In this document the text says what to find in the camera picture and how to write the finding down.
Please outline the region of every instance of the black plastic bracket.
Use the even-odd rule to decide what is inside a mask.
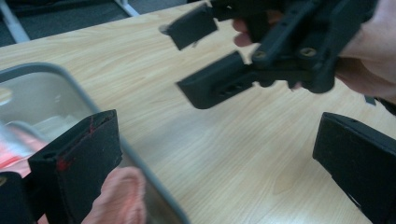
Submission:
[[[234,87],[237,79],[245,79],[246,76],[254,77],[251,82],[259,82],[262,87],[269,87],[276,80],[286,80],[290,88],[301,83],[303,88],[313,93],[329,91],[334,85],[334,67],[339,53],[359,31],[361,24],[373,16],[376,2],[212,0],[211,7],[200,5],[168,26],[167,33],[179,49],[216,31],[214,19],[224,21],[235,18],[245,20],[250,39],[259,46],[251,54],[251,64],[240,66],[248,69],[229,73],[230,69],[223,65],[233,63],[234,53],[233,57],[226,56],[192,74],[194,78],[185,78],[177,85],[192,104],[201,109],[251,87],[252,83],[246,87]],[[281,20],[271,29],[267,10],[283,13]],[[207,87],[199,76],[204,77]],[[226,91],[227,97],[223,97],[217,92],[219,88],[234,91]]]

